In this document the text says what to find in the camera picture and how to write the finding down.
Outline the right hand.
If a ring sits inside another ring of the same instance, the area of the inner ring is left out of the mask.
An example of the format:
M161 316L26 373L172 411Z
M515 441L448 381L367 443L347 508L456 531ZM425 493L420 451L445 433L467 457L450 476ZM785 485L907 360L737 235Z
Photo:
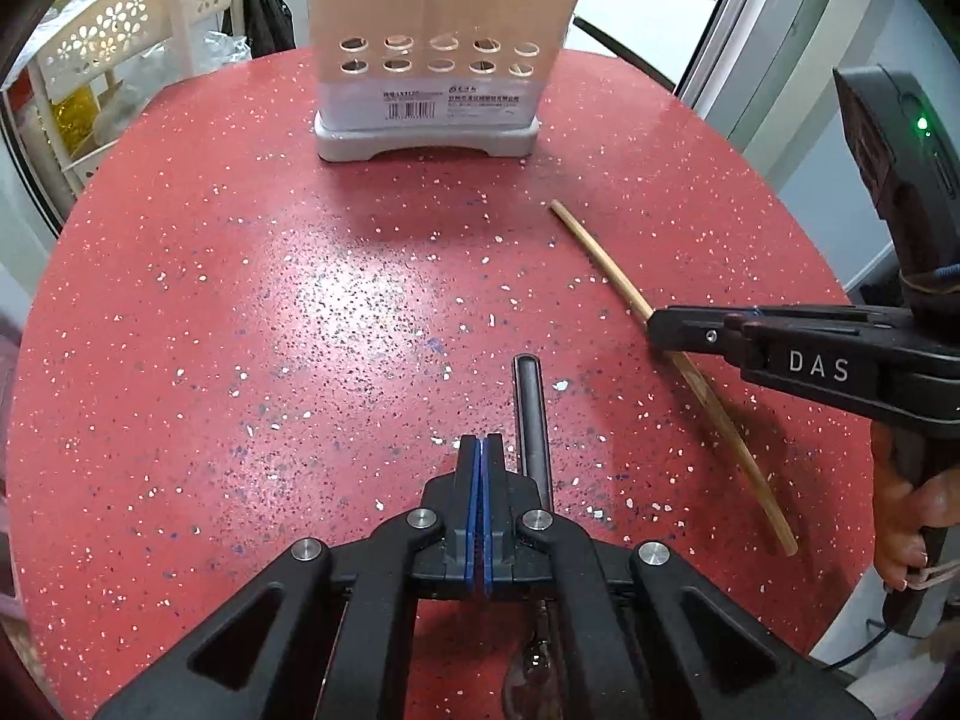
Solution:
M960 520L958 468L954 466L913 488L896 471L893 434L880 422L871 424L874 459L874 567L892 590L908 587L908 571L929 562L921 528L950 528Z

